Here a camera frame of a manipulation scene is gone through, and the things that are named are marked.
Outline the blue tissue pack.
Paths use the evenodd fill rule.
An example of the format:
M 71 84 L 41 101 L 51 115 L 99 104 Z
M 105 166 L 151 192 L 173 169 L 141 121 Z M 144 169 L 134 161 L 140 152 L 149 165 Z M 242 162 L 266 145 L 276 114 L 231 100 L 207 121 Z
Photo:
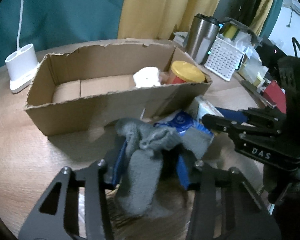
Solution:
M 186 132 L 194 130 L 195 138 L 200 137 L 211 144 L 215 135 L 206 128 L 201 119 L 206 114 L 224 117 L 224 115 L 202 95 L 196 96 L 188 107 L 184 110 L 177 110 L 169 116 L 154 123 L 154 127 L 173 127 L 180 136 L 185 136 Z

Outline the grey sock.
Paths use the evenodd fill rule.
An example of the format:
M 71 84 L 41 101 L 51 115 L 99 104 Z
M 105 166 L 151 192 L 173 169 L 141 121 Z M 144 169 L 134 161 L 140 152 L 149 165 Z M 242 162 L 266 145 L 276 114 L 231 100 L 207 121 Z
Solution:
M 118 120 L 115 129 L 127 142 L 124 158 L 127 169 L 115 196 L 118 208 L 130 217 L 168 216 L 170 212 L 155 200 L 164 153 L 175 157 L 175 147 L 182 146 L 200 159 L 213 141 L 213 134 L 194 127 L 179 134 L 174 127 L 155 127 L 132 118 Z

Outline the red box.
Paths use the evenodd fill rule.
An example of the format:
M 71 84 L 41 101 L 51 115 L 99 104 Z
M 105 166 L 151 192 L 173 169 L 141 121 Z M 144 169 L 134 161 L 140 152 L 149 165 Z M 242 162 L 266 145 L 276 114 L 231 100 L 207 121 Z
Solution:
M 271 83 L 267 85 L 263 91 L 263 97 L 275 103 L 277 109 L 286 114 L 286 95 L 276 81 L 271 81 Z

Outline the crumpled clear plastic bags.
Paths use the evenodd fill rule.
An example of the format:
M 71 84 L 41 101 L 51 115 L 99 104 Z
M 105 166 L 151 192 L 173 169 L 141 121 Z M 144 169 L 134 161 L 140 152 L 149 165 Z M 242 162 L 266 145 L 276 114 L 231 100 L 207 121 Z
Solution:
M 251 43 L 251 35 L 239 31 L 235 38 L 235 45 L 243 52 L 243 60 L 238 69 L 239 74 L 255 87 L 261 87 L 268 67 L 263 65 L 258 52 Z

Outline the white perforated plastic basket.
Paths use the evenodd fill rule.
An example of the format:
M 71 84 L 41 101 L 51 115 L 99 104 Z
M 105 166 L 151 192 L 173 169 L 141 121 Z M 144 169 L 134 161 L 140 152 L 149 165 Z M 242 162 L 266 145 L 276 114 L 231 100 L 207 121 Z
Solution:
M 232 44 L 216 37 L 204 67 L 225 81 L 230 81 L 239 67 L 243 53 Z

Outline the yellow lid jar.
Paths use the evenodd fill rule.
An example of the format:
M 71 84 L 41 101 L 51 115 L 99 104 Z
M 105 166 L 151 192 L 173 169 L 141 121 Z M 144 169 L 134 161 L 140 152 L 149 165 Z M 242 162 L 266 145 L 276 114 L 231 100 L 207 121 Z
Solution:
M 195 65 L 186 61 L 173 61 L 166 84 L 202 83 L 205 81 L 205 74 Z

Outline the white round roll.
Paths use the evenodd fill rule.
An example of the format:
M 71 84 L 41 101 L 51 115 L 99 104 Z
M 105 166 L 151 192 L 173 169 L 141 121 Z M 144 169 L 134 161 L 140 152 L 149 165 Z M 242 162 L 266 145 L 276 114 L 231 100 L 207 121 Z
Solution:
M 133 75 L 136 88 L 161 86 L 160 70 L 157 67 L 145 67 Z

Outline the yellow green sponge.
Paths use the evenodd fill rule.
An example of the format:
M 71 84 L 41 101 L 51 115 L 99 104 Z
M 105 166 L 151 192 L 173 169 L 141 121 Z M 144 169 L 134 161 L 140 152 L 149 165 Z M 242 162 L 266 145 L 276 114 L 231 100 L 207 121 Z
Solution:
M 222 33 L 224 38 L 234 40 L 239 32 L 239 27 L 233 24 L 227 24 L 224 26 L 224 31 Z

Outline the stainless steel tumbler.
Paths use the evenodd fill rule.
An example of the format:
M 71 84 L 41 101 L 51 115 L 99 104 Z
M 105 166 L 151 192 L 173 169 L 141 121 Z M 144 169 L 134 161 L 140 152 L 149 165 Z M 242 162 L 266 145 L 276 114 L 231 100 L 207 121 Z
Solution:
M 186 52 L 197 64 L 202 64 L 219 32 L 220 22 L 211 16 L 196 14 L 186 42 Z

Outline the brown cardboard box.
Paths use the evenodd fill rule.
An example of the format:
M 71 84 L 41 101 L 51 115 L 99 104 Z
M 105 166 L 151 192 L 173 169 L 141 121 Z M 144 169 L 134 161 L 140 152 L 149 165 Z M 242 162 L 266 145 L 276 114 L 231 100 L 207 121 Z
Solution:
M 186 82 L 136 88 L 145 67 L 168 73 L 192 58 L 168 40 L 104 40 L 42 59 L 27 94 L 25 112 L 46 136 L 103 127 L 117 119 L 154 118 L 186 107 L 211 86 Z

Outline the yellow curtain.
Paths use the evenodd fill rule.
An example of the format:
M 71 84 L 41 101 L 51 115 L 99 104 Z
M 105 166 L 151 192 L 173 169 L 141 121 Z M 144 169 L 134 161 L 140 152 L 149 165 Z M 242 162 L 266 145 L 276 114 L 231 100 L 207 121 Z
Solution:
M 124 0 L 118 38 L 168 40 L 189 31 L 196 14 L 212 16 L 220 0 Z

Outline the white desk lamp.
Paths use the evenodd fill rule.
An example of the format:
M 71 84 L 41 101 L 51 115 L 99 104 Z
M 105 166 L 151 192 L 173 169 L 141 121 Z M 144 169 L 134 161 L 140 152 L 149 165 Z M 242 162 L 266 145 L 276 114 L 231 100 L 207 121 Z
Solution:
M 34 44 L 20 46 L 20 35 L 23 23 L 24 0 L 20 1 L 19 25 L 16 40 L 16 51 L 5 60 L 10 77 L 10 91 L 17 94 L 25 89 L 32 81 L 39 67 Z

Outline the teal curtain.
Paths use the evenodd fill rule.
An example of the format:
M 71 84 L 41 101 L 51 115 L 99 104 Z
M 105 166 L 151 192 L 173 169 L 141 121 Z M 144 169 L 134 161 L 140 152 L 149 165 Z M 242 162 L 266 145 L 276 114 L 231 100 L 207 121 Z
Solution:
M 115 39 L 123 0 L 1 0 L 0 67 L 20 46 L 37 51 Z

